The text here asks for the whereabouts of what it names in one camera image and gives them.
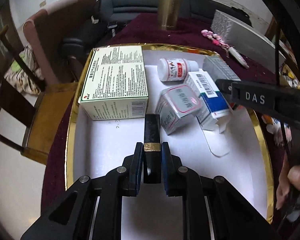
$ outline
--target chair backrest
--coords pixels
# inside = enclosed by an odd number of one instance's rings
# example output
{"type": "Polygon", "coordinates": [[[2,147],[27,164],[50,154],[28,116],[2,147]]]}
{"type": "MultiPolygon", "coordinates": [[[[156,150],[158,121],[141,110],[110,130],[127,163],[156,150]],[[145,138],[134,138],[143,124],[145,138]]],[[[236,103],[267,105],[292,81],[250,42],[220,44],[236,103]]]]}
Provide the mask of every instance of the chair backrest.
{"type": "Polygon", "coordinates": [[[24,24],[23,32],[31,44],[48,85],[72,80],[58,49],[63,37],[92,15],[96,0],[60,0],[40,9],[24,24]]]}
{"type": "MultiPolygon", "coordinates": [[[[156,13],[159,0],[99,0],[99,16],[103,21],[126,23],[133,20],[140,13],[156,13]]],[[[249,16],[234,7],[212,0],[182,0],[179,17],[210,19],[216,10],[223,11],[251,26],[249,16]]]]}

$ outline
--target pillow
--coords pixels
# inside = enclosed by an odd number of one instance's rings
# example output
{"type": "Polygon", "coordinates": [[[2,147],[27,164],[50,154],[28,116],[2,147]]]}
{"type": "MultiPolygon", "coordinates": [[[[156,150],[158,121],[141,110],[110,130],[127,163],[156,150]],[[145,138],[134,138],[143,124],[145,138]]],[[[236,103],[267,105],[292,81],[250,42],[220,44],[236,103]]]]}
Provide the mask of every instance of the pillow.
{"type": "MultiPolygon", "coordinates": [[[[44,80],[41,69],[35,59],[34,52],[27,44],[25,49],[20,52],[20,57],[26,63],[28,68],[37,76],[40,80],[44,80]]],[[[39,95],[40,89],[36,84],[28,77],[28,75],[22,70],[20,65],[14,60],[10,68],[4,74],[4,78],[12,85],[19,93],[26,92],[32,95],[39,95]]]]}

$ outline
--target blue and white medicine box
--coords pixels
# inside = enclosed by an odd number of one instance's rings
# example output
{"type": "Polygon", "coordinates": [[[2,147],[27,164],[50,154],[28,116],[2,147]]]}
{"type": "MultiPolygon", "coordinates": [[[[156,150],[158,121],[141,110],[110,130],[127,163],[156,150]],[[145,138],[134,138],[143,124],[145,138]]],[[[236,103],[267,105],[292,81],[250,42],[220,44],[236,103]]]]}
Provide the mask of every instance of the blue and white medicine box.
{"type": "Polygon", "coordinates": [[[231,118],[231,110],[209,73],[199,69],[188,72],[184,81],[202,102],[197,118],[202,130],[216,130],[222,133],[231,118]]]}

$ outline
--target bottle label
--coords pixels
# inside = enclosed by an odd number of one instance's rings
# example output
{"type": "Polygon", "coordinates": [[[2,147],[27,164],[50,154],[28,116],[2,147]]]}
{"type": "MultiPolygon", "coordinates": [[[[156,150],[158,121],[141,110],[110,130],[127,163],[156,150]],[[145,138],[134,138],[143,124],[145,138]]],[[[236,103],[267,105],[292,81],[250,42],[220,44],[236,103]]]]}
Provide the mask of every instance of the bottle label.
{"type": "Polygon", "coordinates": [[[186,78],[188,66],[182,58],[170,58],[166,60],[168,63],[169,76],[167,81],[183,80],[186,78]]]}

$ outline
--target human hand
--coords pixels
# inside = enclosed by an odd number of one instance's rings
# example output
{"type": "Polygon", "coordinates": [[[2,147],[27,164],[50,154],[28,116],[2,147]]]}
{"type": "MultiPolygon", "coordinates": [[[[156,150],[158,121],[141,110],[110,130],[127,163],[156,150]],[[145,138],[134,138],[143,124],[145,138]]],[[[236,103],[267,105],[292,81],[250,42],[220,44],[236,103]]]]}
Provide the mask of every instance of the human hand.
{"type": "Polygon", "coordinates": [[[290,183],[300,190],[300,166],[293,166],[289,170],[287,155],[284,155],[283,165],[279,176],[279,186],[276,192],[277,204],[276,209],[280,209],[286,200],[289,191],[290,183]]]}

